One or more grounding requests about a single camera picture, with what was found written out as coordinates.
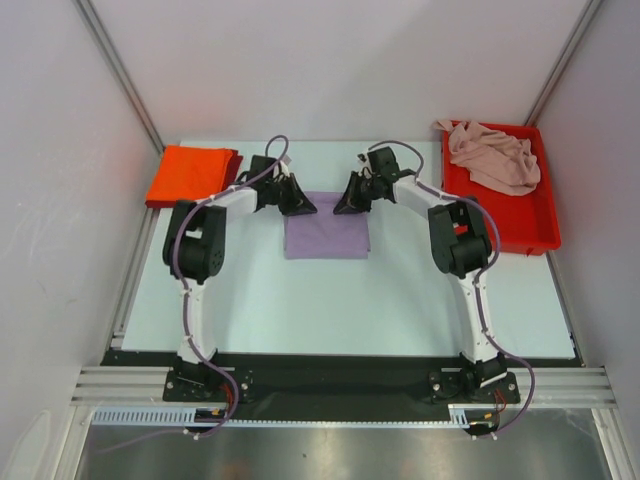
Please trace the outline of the purple t-shirt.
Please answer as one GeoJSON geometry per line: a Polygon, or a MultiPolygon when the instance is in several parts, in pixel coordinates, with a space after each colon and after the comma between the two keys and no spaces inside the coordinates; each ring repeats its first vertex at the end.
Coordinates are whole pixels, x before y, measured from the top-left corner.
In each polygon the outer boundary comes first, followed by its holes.
{"type": "Polygon", "coordinates": [[[311,192],[315,214],[286,217],[284,257],[287,260],[364,260],[371,249],[364,213],[337,215],[341,198],[335,192],[311,192]]]}

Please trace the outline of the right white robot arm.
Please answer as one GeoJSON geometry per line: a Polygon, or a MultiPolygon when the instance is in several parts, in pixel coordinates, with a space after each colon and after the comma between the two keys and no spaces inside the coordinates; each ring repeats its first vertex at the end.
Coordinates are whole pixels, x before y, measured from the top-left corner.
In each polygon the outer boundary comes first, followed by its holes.
{"type": "Polygon", "coordinates": [[[358,161],[361,168],[350,173],[333,213],[368,213],[375,201],[387,200],[427,221],[433,262],[450,280],[463,323],[460,391],[486,400],[507,374],[505,355],[494,345],[486,287],[497,259],[488,232],[495,223],[474,198],[446,193],[400,168],[388,142],[370,147],[358,161]]]}

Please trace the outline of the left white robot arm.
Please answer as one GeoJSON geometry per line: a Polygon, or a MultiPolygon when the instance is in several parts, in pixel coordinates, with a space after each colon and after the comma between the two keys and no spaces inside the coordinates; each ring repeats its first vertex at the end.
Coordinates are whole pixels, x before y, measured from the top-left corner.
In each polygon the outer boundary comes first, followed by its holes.
{"type": "Polygon", "coordinates": [[[199,400],[213,398],[225,381],[213,365],[217,345],[205,328],[207,282],[224,264],[228,224],[267,206],[277,207],[285,217],[318,212],[289,170],[286,156],[255,155],[249,169],[226,190],[200,201],[179,200],[172,210],[163,261],[181,287],[183,329],[173,382],[185,383],[199,400]]]}

